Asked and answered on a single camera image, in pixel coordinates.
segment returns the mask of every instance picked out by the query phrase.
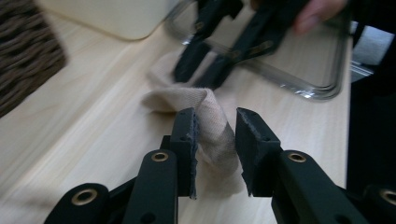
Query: black surface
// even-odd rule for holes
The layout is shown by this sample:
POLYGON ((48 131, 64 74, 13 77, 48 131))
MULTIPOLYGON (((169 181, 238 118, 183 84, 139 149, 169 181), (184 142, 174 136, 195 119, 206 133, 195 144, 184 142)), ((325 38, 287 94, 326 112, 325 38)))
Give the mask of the black surface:
POLYGON ((76 224, 96 224, 106 222, 103 211, 106 208, 109 194, 105 186, 100 184, 83 184, 70 189, 56 204, 50 212, 45 223, 76 223, 76 224), (92 189, 97 192, 97 196, 90 203, 75 205, 72 198, 85 189, 92 189))
POLYGON ((346 188, 396 186, 396 42, 379 70, 352 84, 346 188))
POLYGON ((175 82, 187 82, 210 51, 205 41, 216 30, 221 20, 230 16, 235 18, 243 7, 240 0, 202 0, 198 1, 198 19, 195 22, 195 34, 177 62, 175 82))
MULTIPOLYGON (((283 151, 277 160, 276 171, 285 187, 282 192, 288 193, 299 217, 287 223, 368 223, 309 155, 283 151)), ((284 212, 276 213, 277 220, 278 217, 289 217, 290 211, 276 210, 284 212)))
POLYGON ((259 114, 244 108, 236 111, 235 147, 247 193, 271 197, 276 182, 275 160, 282 151, 280 141, 259 114))
POLYGON ((177 112, 169 138, 169 150, 177 155, 178 196, 196 198, 195 177, 198 120, 193 108, 177 112))
POLYGON ((122 223, 177 223, 177 156, 169 150, 146 154, 122 223), (164 161, 155 161, 158 153, 164 161))

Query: finger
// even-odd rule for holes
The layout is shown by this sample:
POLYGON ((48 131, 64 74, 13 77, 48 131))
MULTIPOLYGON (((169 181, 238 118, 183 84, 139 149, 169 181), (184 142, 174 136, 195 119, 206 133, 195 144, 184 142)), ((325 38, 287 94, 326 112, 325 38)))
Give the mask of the finger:
POLYGON ((257 10, 261 2, 262 0, 250 0, 250 6, 253 10, 257 10))
POLYGON ((294 22, 295 33, 308 32, 321 21, 333 17, 345 6, 345 3, 345 0, 311 0, 294 22))

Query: brass screw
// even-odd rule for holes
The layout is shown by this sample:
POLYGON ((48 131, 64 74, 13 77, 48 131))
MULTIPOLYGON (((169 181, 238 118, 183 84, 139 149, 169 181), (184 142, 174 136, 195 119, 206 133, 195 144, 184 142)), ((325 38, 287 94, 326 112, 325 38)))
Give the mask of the brass screw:
POLYGON ((166 161, 168 160, 169 156, 168 154, 164 152, 157 152, 151 156, 151 159, 154 161, 166 161))
POLYGON ((395 191, 392 191, 389 189, 381 189, 381 191, 379 191, 379 194, 388 203, 396 205, 396 192, 395 191))
POLYGON ((237 57, 239 57, 239 55, 241 54, 241 51, 239 50, 234 50, 230 53, 230 56, 232 59, 236 59, 237 57))
POLYGON ((267 40, 264 41, 260 44, 260 49, 261 50, 265 50, 265 49, 269 49, 274 45, 274 42, 272 42, 271 40, 267 40))
POLYGON ((91 203, 98 196, 96 189, 82 189, 72 198, 72 204, 82 206, 91 203))
POLYGON ((254 47, 250 50, 250 55, 260 53, 262 49, 260 47, 254 47))
POLYGON ((204 28, 204 23, 201 21, 198 21, 197 23, 195 23, 195 30, 200 31, 204 28))
POLYGON ((296 162, 305 162, 306 158, 299 153, 290 153, 288 155, 289 159, 296 162))

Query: woven basket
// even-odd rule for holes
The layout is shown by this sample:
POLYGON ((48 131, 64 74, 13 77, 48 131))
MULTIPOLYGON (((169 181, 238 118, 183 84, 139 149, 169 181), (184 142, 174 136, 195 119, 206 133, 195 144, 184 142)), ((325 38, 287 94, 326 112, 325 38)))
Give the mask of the woven basket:
POLYGON ((0 0, 0 118, 55 75, 63 51, 31 0, 0 0))

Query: light wooden table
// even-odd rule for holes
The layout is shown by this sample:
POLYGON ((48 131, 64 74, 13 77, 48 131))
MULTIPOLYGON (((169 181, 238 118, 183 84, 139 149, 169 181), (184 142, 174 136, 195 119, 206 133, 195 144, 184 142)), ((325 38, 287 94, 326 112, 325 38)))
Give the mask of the light wooden table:
MULTIPOLYGON (((0 119, 0 222, 42 223, 71 188, 114 189, 137 175, 143 156, 170 134, 173 115, 142 107, 147 72, 182 49, 163 25, 132 42, 49 15, 68 65, 0 119)), ((340 186, 347 159, 349 73, 327 102, 305 100, 245 71, 233 77, 238 106, 258 112, 284 149, 310 154, 340 186)), ((198 200, 179 199, 179 223, 276 223, 270 199, 231 197, 198 184, 198 200)))

